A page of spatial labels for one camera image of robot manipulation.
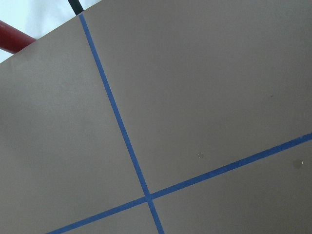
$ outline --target red object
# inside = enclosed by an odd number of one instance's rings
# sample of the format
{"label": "red object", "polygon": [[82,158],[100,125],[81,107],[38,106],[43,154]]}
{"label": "red object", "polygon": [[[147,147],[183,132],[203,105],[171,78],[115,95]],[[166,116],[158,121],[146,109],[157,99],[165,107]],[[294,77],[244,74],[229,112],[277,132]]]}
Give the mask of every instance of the red object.
{"label": "red object", "polygon": [[0,49],[15,54],[35,40],[0,20]]}

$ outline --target blue tape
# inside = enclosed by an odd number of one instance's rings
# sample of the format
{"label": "blue tape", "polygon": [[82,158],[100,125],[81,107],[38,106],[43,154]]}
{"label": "blue tape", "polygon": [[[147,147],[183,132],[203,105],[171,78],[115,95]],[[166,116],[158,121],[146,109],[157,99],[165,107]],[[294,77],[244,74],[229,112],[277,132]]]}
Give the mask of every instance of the blue tape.
{"label": "blue tape", "polygon": [[100,74],[100,76],[102,78],[102,81],[103,81],[103,84],[104,84],[104,87],[105,87],[105,90],[106,90],[109,102],[111,103],[111,106],[113,108],[113,111],[114,111],[114,114],[115,114],[118,126],[120,128],[122,137],[123,137],[123,139],[124,139],[124,141],[126,143],[126,146],[127,146],[127,149],[128,149],[128,152],[129,152],[129,155],[130,155],[130,158],[131,158],[131,161],[132,161],[133,166],[134,166],[134,168],[136,170],[137,177],[138,177],[138,179],[140,181],[140,184],[141,184],[142,190],[144,192],[144,195],[145,195],[145,197],[146,197],[146,199],[148,201],[148,205],[149,205],[150,211],[152,213],[153,219],[155,221],[155,225],[157,227],[158,233],[159,234],[164,234],[164,230],[163,230],[162,225],[160,223],[160,220],[159,220],[157,211],[155,209],[154,203],[150,199],[150,191],[148,190],[148,187],[147,187],[146,181],[144,179],[142,170],[140,168],[140,165],[138,163],[137,157],[136,157],[135,152],[133,150],[133,147],[132,147],[132,144],[130,142],[129,136],[127,134],[126,128],[125,128],[125,126],[123,124],[123,121],[122,121],[121,115],[119,113],[117,104],[115,102],[112,90],[111,90],[111,88],[109,86],[109,83],[108,83],[107,77],[105,75],[103,66],[102,66],[101,61],[100,61],[100,59],[98,57],[98,53],[97,53],[96,47],[95,47],[95,45],[93,43],[93,40],[92,40],[90,31],[89,31],[88,25],[86,23],[86,20],[85,20],[83,14],[80,14],[79,18],[80,18],[83,30],[84,30],[84,32],[86,34],[89,46],[91,48],[91,52],[92,52],[93,57],[94,57],[94,60],[95,60],[95,62],[97,64],[97,69],[98,69],[99,74]]}
{"label": "blue tape", "polygon": [[170,186],[170,187],[168,187],[166,189],[163,189],[163,190],[160,190],[158,192],[155,192],[155,193],[151,194],[151,198],[155,199],[155,198],[158,198],[158,197],[161,197],[161,196],[165,196],[167,194],[173,193],[173,192],[178,191],[180,189],[184,189],[184,188],[189,187],[191,185],[197,184],[197,183],[199,183],[201,181],[204,181],[204,180],[207,180],[209,178],[212,178],[212,177],[218,176],[220,174],[226,173],[228,171],[234,170],[234,169],[236,169],[238,167],[245,166],[245,165],[247,165],[249,163],[258,161],[258,160],[260,160],[262,158],[265,158],[265,157],[274,155],[276,153],[282,152],[282,151],[284,151],[286,149],[289,149],[289,148],[294,147],[296,145],[302,144],[302,143],[304,143],[306,141],[309,141],[309,140],[312,140],[312,133],[309,133],[309,134],[306,134],[304,136],[298,137],[298,138],[296,138],[294,140],[291,140],[291,141],[288,141],[288,142],[286,142],[284,144],[275,146],[275,147],[270,148],[268,150],[262,151],[262,152],[260,152],[258,154],[246,157],[246,158],[241,159],[239,161],[230,163],[230,164],[228,164],[226,166],[220,167],[220,168],[215,169],[213,171],[207,172],[205,174],[196,176],[196,177],[194,177],[192,179],[185,180],[185,181],[183,181],[181,183],[178,183],[178,184]]}
{"label": "blue tape", "polygon": [[123,204],[121,206],[117,206],[117,207],[112,208],[110,210],[104,211],[102,213],[96,214],[96,215],[88,217],[88,218],[85,218],[85,219],[80,220],[80,221],[78,221],[76,223],[73,223],[73,224],[67,225],[65,227],[59,228],[59,229],[54,230],[52,232],[49,232],[47,234],[61,234],[61,233],[65,233],[65,232],[68,232],[68,231],[70,231],[72,229],[79,228],[79,227],[84,226],[86,224],[95,222],[95,221],[97,221],[99,219],[102,219],[102,218],[114,215],[114,214],[119,213],[121,211],[125,211],[125,210],[127,210],[129,208],[132,208],[134,206],[140,205],[140,204],[142,204],[144,202],[146,202],[146,198],[145,197],[141,197],[141,198],[139,198],[137,200],[130,201],[130,202],[128,202],[126,204]]}

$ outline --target water droplet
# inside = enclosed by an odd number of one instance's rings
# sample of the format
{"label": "water droplet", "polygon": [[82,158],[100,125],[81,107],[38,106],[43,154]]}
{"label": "water droplet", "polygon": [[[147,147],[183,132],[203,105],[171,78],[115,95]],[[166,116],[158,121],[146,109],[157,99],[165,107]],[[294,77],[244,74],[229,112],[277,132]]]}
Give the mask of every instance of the water droplet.
{"label": "water droplet", "polygon": [[204,157],[204,153],[202,153],[202,152],[197,153],[197,156],[198,156],[198,158],[203,158]]}
{"label": "water droplet", "polygon": [[293,164],[294,168],[299,169],[302,167],[303,161],[300,159],[297,159],[297,160],[293,161],[292,164]]}

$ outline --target red pipe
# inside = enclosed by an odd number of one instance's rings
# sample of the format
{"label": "red pipe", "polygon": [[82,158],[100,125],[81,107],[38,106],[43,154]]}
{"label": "red pipe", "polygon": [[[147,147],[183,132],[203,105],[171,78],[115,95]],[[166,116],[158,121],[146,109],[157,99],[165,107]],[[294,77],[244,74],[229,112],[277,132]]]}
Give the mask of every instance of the red pipe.
{"label": "red pipe", "polygon": [[0,20],[0,49],[15,54],[35,40]]}

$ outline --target red cylinder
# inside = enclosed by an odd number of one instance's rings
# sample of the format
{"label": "red cylinder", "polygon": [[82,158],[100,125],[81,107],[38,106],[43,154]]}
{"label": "red cylinder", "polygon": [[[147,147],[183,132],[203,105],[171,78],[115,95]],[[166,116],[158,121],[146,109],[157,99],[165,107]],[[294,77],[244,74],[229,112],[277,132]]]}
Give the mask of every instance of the red cylinder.
{"label": "red cylinder", "polygon": [[0,20],[0,49],[15,54],[35,40]]}

